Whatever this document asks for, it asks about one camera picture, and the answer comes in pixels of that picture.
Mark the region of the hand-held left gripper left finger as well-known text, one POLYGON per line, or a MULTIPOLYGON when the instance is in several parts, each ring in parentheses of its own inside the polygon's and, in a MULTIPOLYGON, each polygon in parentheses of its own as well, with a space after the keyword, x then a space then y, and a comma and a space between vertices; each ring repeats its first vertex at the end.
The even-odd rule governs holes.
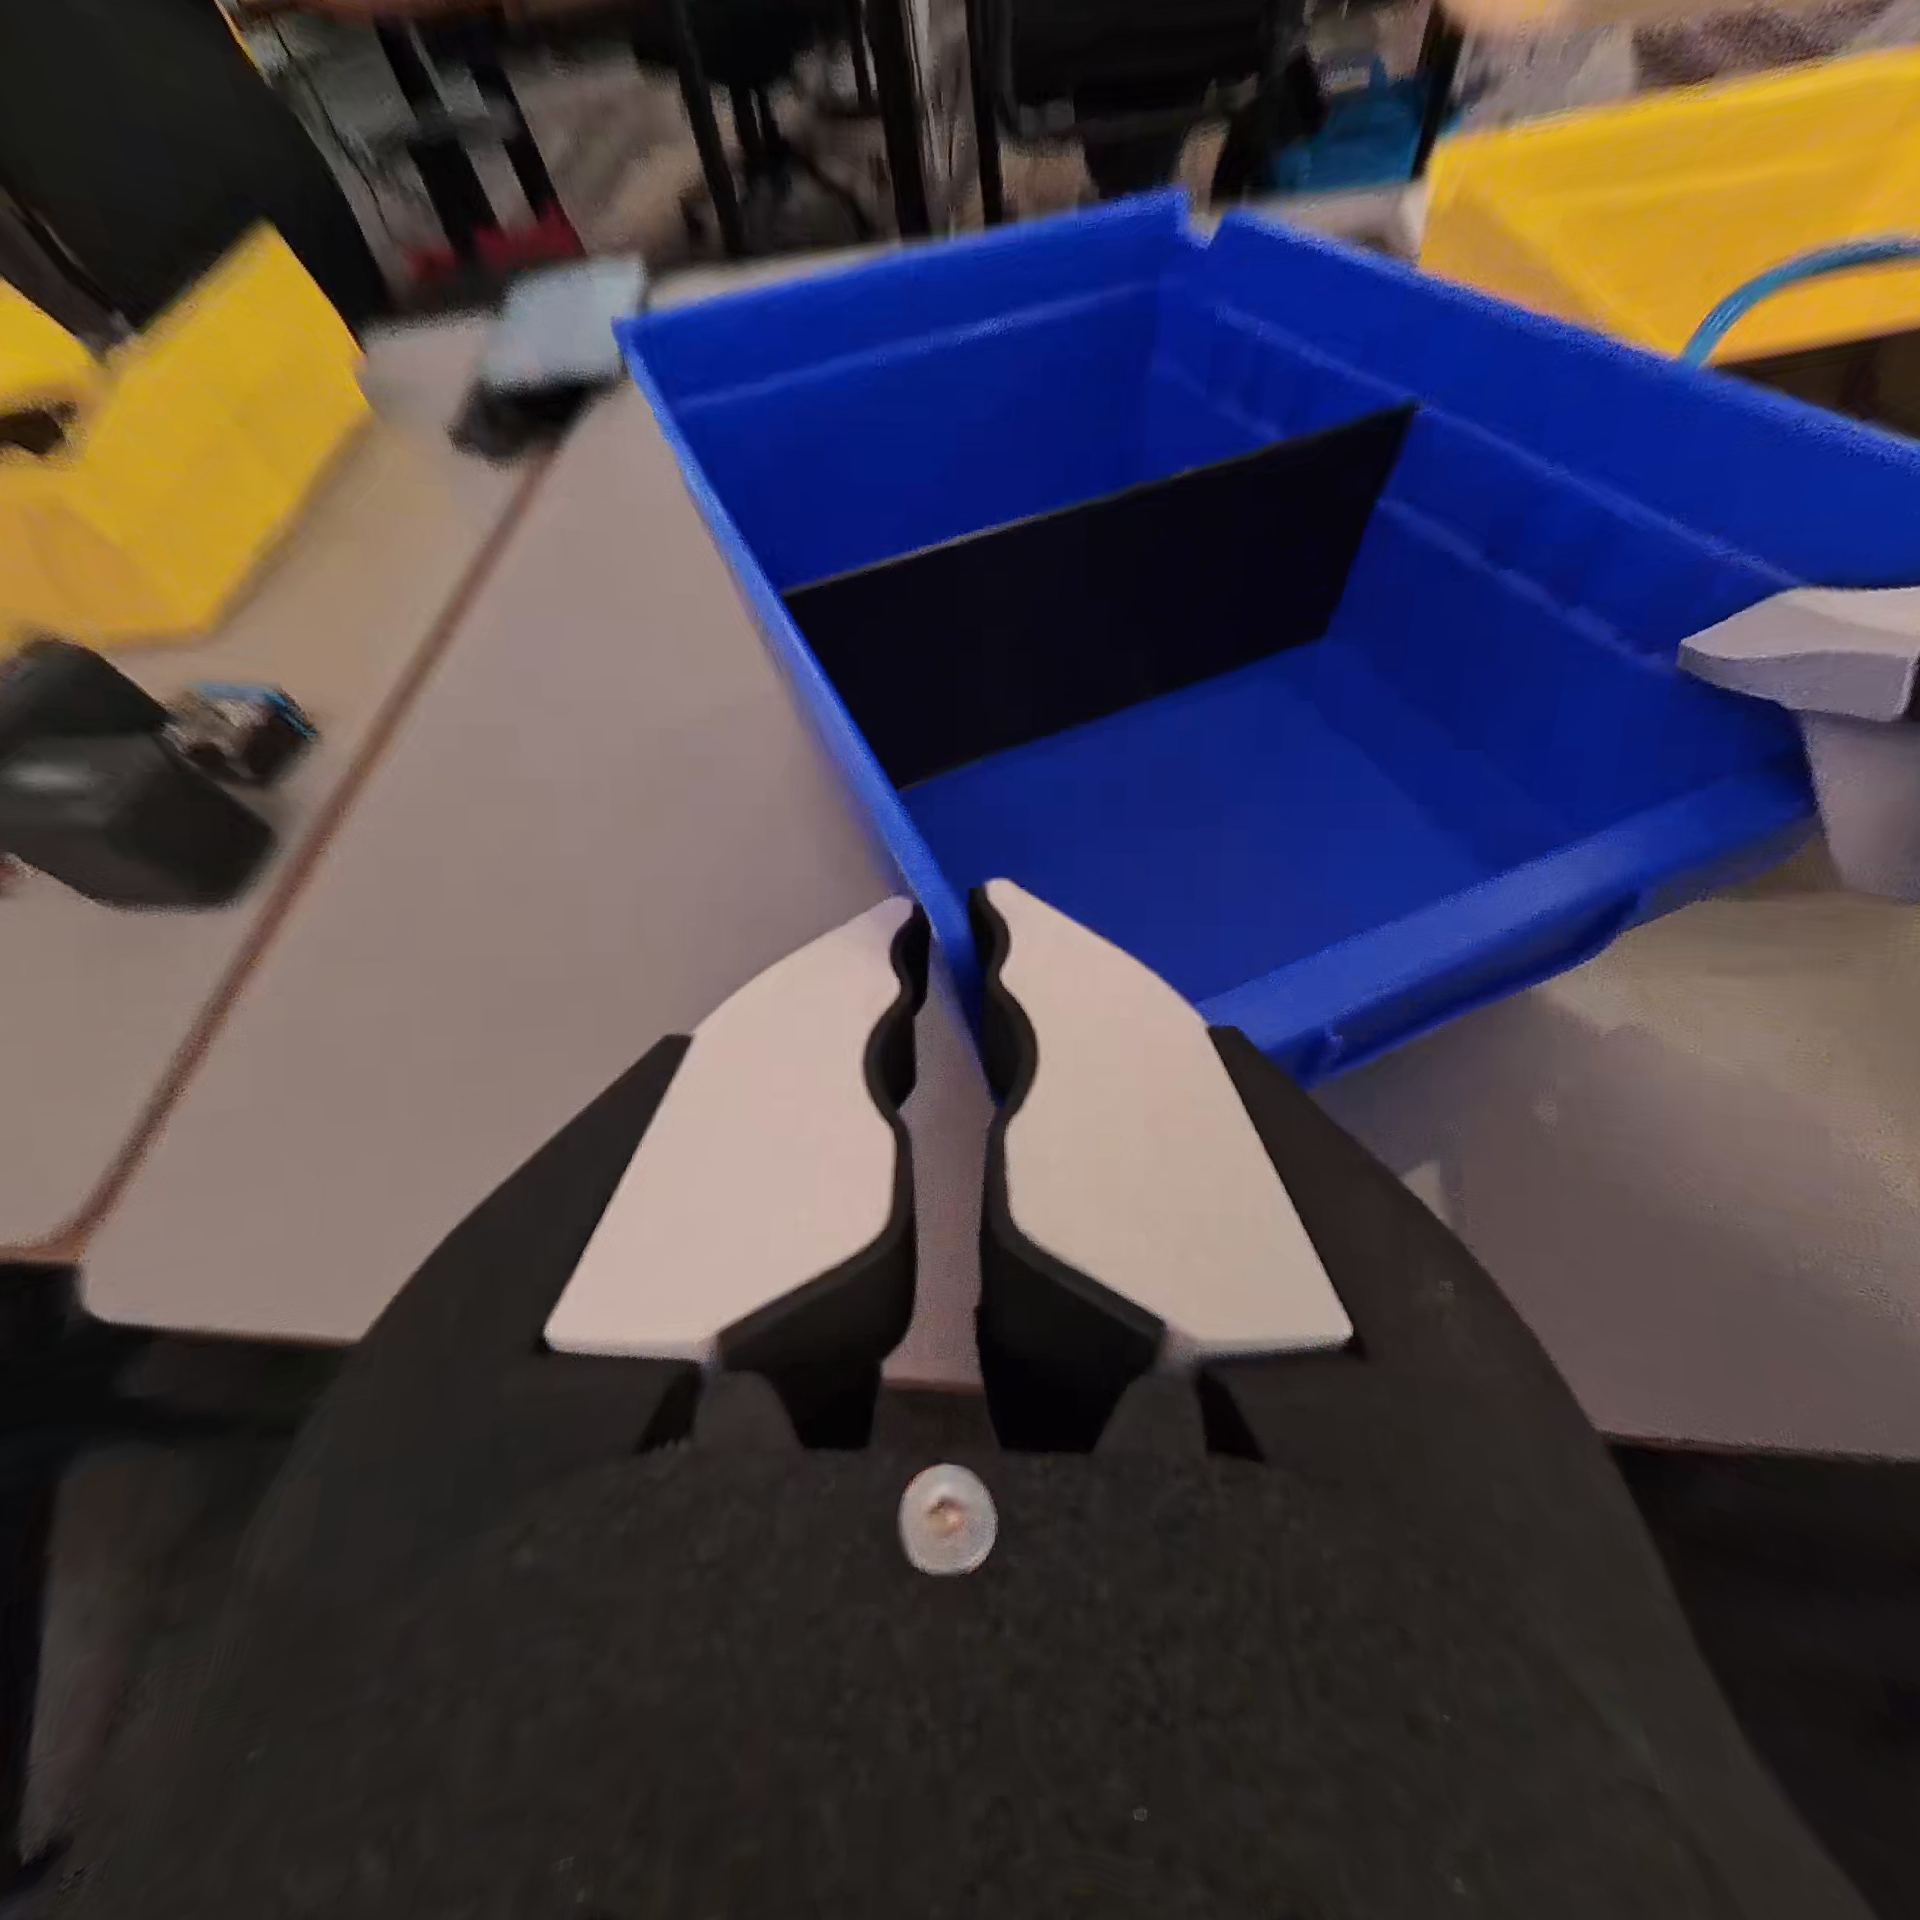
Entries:
POLYGON ((927 925, 883 897, 754 974, 690 1034, 542 1343, 743 1362, 801 1292, 908 1228, 927 925))

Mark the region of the black bin divider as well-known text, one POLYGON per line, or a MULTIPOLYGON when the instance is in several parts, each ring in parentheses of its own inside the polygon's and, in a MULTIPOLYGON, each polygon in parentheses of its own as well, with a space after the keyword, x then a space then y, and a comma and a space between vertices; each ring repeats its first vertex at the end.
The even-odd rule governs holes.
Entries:
POLYGON ((908 790, 1326 636, 1415 416, 849 570, 785 611, 908 790))

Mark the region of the yellow box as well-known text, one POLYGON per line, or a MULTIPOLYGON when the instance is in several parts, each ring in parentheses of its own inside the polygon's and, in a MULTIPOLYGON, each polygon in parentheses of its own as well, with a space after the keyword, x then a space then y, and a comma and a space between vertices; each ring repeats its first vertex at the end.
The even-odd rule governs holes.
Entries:
POLYGON ((210 634, 371 416, 348 322, 271 225, 96 355, 3 289, 3 653, 210 634))

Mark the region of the yellow plastic bin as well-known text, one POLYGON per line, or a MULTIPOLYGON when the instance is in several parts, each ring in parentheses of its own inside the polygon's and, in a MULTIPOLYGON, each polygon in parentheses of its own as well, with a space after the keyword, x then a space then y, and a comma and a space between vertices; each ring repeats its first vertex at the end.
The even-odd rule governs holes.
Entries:
POLYGON ((1459 133, 1421 268, 1717 365, 1916 332, 1916 49, 1459 133))

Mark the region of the black box device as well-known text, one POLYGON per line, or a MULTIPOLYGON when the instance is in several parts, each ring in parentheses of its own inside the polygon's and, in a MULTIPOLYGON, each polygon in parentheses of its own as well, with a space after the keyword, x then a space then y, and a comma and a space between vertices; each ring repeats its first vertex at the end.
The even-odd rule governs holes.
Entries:
POLYGON ((167 708, 83 644, 3 663, 3 856, 112 909, 214 909, 276 827, 165 736, 167 708))

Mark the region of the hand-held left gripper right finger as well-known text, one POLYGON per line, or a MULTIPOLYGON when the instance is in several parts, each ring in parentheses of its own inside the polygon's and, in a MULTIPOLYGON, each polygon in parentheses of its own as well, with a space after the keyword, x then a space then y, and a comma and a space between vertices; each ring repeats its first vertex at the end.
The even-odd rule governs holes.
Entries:
POLYGON ((1353 1343, 1209 1022, 1014 880, 974 896, 1000 1112, 992 1340, 1066 1368, 1197 1368, 1353 1343))

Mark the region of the blue plastic bin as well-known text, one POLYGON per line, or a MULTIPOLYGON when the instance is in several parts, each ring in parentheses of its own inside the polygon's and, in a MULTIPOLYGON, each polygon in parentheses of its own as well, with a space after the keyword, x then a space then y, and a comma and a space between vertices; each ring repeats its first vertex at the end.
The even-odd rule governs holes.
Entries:
POLYGON ((1177 196, 615 328, 975 1018, 1014 880, 1312 1087, 1752 880, 1793 720, 1679 668, 1781 591, 1916 585, 1916 444, 1177 196), (785 594, 1415 403, 1326 636, 891 787, 785 594))

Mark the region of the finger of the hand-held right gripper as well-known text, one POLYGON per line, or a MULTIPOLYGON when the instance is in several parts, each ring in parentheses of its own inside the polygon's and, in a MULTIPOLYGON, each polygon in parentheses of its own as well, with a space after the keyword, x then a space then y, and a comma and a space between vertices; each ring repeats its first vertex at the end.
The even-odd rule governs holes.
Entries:
POLYGON ((1916 591, 1797 588, 1679 643, 1679 668, 1797 714, 1916 714, 1916 591))
POLYGON ((1889 901, 1916 901, 1916 723, 1801 714, 1822 833, 1835 878, 1889 901))

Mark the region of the small black blue gadget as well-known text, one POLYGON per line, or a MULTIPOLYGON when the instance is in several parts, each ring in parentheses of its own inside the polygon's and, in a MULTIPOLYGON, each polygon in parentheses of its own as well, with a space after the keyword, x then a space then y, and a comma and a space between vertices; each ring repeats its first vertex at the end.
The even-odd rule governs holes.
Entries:
POLYGON ((273 790, 323 736, 284 689, 191 684, 165 705, 162 737, 214 782, 273 790))

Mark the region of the grey flat device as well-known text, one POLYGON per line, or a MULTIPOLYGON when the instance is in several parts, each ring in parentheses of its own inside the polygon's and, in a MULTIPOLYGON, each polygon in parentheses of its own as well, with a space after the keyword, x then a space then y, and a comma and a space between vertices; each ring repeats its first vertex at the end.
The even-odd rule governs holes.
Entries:
POLYGON ((563 441, 624 374, 615 328, 641 313, 644 296, 639 257, 592 257, 519 277, 446 424, 449 444, 506 466, 563 441))

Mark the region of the black chair back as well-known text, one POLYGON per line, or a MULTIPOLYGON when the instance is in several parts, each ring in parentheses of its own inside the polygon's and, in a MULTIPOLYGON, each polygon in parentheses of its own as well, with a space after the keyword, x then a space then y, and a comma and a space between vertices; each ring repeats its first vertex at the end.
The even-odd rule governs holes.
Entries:
POLYGON ((3 196, 130 328, 259 225, 352 328, 395 309, 342 184, 217 4, 6 4, 3 196))

